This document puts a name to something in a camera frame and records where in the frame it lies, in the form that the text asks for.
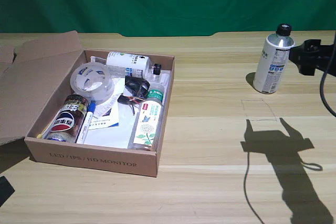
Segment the green backdrop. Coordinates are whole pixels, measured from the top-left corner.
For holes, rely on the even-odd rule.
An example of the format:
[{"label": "green backdrop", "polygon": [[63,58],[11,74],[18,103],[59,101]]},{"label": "green backdrop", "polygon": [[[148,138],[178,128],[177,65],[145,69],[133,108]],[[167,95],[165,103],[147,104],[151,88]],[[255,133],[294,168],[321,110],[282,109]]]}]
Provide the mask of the green backdrop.
[{"label": "green backdrop", "polygon": [[198,36],[335,29],[336,0],[0,0],[0,32]]}]

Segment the soda can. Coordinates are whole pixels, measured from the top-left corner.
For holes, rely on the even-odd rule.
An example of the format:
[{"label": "soda can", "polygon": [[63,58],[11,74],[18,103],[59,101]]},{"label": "soda can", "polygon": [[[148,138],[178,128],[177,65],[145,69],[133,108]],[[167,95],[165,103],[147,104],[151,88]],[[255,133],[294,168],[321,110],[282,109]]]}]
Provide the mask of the soda can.
[{"label": "soda can", "polygon": [[69,95],[46,139],[75,143],[85,119],[89,101],[78,94]]}]

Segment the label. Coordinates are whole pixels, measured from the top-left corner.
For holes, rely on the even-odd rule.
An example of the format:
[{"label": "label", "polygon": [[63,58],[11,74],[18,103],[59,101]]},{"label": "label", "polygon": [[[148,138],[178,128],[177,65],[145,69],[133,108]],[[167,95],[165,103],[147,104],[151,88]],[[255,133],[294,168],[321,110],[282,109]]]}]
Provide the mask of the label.
[{"label": "label", "polygon": [[262,93],[274,93],[280,85],[291,47],[279,48],[267,40],[255,74],[253,85]]},{"label": "label", "polygon": [[162,106],[155,101],[145,101],[141,104],[138,124],[136,125],[134,144],[152,146]]},{"label": "label", "polygon": [[69,112],[62,112],[55,120],[51,132],[67,131],[68,129],[71,129],[74,124],[74,117]]},{"label": "label", "polygon": [[162,102],[163,100],[163,93],[160,90],[157,89],[151,89],[148,92],[147,98],[156,98]]},{"label": "label", "polygon": [[82,112],[82,114],[86,114],[87,112],[87,107],[82,104],[82,103],[66,103],[63,105],[61,111],[71,111],[71,112],[75,112],[77,110],[79,110],[80,112]]},{"label": "label", "polygon": [[147,56],[109,52],[106,64],[113,75],[143,78],[149,58]]}]

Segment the pen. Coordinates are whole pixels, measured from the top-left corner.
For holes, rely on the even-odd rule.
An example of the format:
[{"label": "pen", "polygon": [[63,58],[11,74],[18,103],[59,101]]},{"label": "pen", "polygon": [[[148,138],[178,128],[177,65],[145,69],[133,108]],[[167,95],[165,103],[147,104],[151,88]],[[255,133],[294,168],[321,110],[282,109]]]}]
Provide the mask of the pen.
[{"label": "pen", "polygon": [[85,138],[86,138],[86,135],[88,134],[89,126],[90,126],[95,109],[96,109],[96,104],[94,102],[91,102],[88,108],[88,112],[86,113],[82,128],[78,134],[78,138],[76,142],[77,144],[83,144],[85,142]]}]

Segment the paper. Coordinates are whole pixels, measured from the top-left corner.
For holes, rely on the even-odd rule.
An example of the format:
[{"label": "paper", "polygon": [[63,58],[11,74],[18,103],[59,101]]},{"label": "paper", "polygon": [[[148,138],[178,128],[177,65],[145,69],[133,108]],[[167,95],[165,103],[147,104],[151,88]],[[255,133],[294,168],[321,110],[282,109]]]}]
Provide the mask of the paper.
[{"label": "paper", "polygon": [[93,117],[99,119],[106,114],[118,100],[120,94],[124,91],[125,78],[113,78],[114,91],[112,96],[104,103],[97,105]]},{"label": "paper", "polygon": [[117,103],[117,106],[119,107],[119,126],[90,130],[84,144],[128,148],[136,114],[133,115],[129,105]]},{"label": "paper", "polygon": [[109,109],[103,116],[100,118],[92,118],[92,121],[89,126],[89,130],[115,127],[119,125],[119,110],[118,103],[114,103],[112,108]]}]

